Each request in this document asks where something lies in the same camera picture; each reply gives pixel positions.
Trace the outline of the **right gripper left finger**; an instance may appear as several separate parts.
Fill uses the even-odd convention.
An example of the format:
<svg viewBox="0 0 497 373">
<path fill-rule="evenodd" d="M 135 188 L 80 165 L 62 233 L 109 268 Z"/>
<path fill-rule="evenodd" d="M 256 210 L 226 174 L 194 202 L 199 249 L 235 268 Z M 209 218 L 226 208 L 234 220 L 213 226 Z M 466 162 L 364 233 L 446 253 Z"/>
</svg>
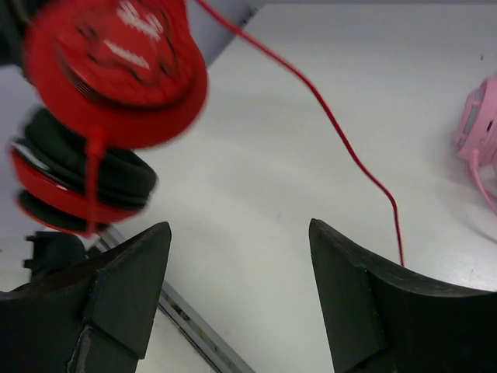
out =
<svg viewBox="0 0 497 373">
<path fill-rule="evenodd" d="M 134 372 L 150 340 L 172 233 L 159 222 L 1 293 L 3 372 Z"/>
</svg>

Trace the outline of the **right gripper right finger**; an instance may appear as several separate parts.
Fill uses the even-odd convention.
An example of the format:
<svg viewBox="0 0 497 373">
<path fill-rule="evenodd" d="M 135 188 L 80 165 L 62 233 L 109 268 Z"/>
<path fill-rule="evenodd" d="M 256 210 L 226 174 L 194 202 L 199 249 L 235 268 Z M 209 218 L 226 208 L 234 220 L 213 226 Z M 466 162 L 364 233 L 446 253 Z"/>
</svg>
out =
<svg viewBox="0 0 497 373">
<path fill-rule="evenodd" d="M 423 276 L 318 219 L 311 261 L 337 372 L 494 372 L 496 295 Z"/>
</svg>

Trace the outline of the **red black headphones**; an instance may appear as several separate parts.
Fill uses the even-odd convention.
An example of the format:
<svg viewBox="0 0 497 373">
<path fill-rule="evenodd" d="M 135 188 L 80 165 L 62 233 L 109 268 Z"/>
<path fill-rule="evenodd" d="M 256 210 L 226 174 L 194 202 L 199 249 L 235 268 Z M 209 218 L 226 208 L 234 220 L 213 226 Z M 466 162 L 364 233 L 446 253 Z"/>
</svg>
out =
<svg viewBox="0 0 497 373">
<path fill-rule="evenodd" d="M 157 175 L 137 150 L 183 133 L 207 97 L 183 1 L 46 1 L 20 68 L 43 105 L 9 146 L 16 200 L 62 232 L 140 214 Z"/>
</svg>

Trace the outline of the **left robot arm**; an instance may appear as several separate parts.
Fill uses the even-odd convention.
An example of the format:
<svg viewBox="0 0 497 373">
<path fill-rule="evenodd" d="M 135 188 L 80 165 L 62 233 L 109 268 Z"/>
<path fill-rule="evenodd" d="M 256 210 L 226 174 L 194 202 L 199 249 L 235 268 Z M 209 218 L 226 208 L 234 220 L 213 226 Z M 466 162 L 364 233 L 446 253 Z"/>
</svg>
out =
<svg viewBox="0 0 497 373">
<path fill-rule="evenodd" d="M 26 30 L 45 4 L 37 0 L 1 0 L 1 64 L 22 66 Z"/>
</svg>

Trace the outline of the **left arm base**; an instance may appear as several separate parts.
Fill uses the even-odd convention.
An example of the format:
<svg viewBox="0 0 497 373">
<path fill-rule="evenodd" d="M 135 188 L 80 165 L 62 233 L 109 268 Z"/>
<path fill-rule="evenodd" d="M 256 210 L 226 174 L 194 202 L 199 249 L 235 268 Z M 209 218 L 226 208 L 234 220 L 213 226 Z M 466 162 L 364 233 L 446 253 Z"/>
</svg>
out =
<svg viewBox="0 0 497 373">
<path fill-rule="evenodd" d="M 25 240 L 32 244 L 32 257 L 23 261 L 23 267 L 30 270 L 30 281 L 38 281 L 103 252 L 96 244 L 86 247 L 77 235 L 63 232 L 38 231 Z"/>
</svg>

